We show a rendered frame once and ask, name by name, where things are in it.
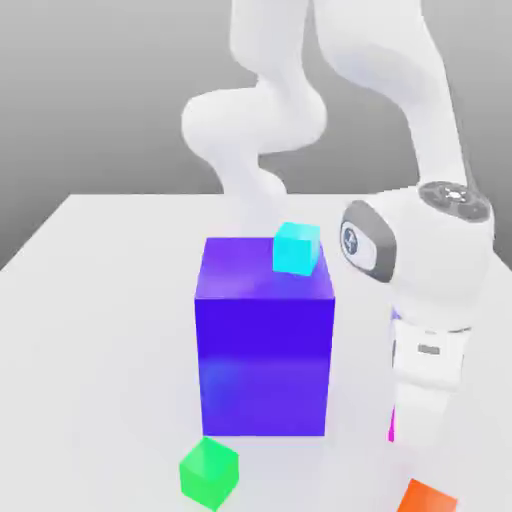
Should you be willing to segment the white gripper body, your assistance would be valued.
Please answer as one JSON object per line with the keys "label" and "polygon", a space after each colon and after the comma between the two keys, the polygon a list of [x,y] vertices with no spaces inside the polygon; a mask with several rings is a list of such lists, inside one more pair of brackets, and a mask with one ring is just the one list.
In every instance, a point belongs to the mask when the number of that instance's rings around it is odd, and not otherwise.
{"label": "white gripper body", "polygon": [[450,391],[399,382],[395,388],[394,441],[432,445],[450,399]]}

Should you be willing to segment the small orange cube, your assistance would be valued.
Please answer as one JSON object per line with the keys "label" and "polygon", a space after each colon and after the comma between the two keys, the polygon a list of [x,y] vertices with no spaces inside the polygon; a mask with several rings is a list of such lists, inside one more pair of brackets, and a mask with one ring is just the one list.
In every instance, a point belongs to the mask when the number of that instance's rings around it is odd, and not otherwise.
{"label": "small orange cube", "polygon": [[411,479],[396,512],[456,512],[457,499]]}

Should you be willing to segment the small cyan cube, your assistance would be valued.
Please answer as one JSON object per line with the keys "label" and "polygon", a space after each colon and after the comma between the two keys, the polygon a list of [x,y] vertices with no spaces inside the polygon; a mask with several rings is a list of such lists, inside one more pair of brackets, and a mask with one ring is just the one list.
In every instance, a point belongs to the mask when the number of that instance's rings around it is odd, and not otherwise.
{"label": "small cyan cube", "polygon": [[319,252],[319,226],[285,222],[273,238],[272,270],[310,276],[317,264]]}

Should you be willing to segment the small green cube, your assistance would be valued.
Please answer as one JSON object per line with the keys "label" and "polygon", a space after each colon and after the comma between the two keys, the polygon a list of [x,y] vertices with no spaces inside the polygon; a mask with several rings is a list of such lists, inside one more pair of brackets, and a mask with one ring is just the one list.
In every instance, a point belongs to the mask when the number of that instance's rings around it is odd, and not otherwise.
{"label": "small green cube", "polygon": [[186,497],[216,512],[238,484],[239,454],[203,437],[179,463],[179,478]]}

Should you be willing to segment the large blue box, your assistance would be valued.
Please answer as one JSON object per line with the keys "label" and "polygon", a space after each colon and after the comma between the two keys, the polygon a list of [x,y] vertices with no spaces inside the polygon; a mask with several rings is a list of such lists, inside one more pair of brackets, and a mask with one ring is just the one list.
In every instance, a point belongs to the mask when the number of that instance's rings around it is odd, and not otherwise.
{"label": "large blue box", "polygon": [[194,297],[202,429],[222,436],[325,433],[335,294],[272,268],[270,238],[206,240]]}

